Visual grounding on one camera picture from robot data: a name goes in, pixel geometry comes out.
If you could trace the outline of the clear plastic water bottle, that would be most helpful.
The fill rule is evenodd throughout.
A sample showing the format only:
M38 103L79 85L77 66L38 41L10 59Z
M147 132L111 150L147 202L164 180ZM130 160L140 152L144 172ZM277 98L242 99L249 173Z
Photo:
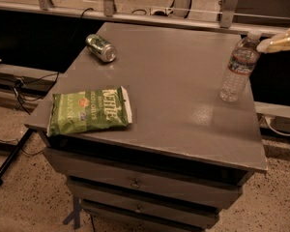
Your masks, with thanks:
M236 102L243 93L260 57L257 51L260 38L260 31L251 30L235 45L219 91L219 96L223 101Z

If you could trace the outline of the white power strip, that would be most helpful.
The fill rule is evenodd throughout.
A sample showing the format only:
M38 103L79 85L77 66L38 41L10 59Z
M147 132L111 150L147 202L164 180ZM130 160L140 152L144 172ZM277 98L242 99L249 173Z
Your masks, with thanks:
M168 16L169 11L166 8L151 7L149 9L150 15Z

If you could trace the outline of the grey drawer cabinet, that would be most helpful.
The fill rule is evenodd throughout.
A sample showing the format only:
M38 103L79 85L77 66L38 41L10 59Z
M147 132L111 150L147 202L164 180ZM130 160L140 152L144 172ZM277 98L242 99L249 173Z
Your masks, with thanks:
M117 50L104 64L83 50L55 91L124 87L124 130L47 137L44 156L89 214L154 232L206 232L267 168L253 96L222 101L237 37L106 23Z

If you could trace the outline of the green soda can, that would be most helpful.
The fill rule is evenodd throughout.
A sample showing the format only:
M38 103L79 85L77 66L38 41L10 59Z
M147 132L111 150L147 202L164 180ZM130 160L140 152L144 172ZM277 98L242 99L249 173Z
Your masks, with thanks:
M116 58L115 46L98 34L90 34L85 43L87 48L104 63L110 63Z

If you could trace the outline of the green Kettle chips bag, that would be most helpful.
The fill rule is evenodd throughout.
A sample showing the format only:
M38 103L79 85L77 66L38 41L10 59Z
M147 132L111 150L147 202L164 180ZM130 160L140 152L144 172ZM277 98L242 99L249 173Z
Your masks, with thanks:
M82 133L125 128L132 123L127 90L115 89L53 94L46 134Z

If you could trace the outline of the black metal stand leg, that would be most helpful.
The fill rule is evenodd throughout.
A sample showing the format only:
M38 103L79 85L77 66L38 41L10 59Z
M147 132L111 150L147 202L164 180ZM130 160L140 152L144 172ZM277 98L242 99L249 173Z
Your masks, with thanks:
M13 161L18 156L20 150L25 146L34 131L28 129L20 139L3 140L0 139L0 153L7 155L0 166L0 186L3 184L2 177L9 169Z

